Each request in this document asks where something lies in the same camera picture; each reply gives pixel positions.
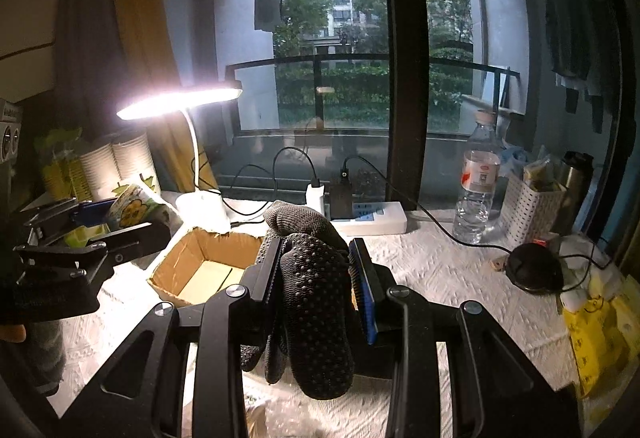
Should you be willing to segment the operator hand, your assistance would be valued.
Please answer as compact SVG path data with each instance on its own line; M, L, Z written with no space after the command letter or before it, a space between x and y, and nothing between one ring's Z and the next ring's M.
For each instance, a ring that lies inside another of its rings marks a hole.
M0 340L9 343L22 343L26 338L24 325L1 325Z

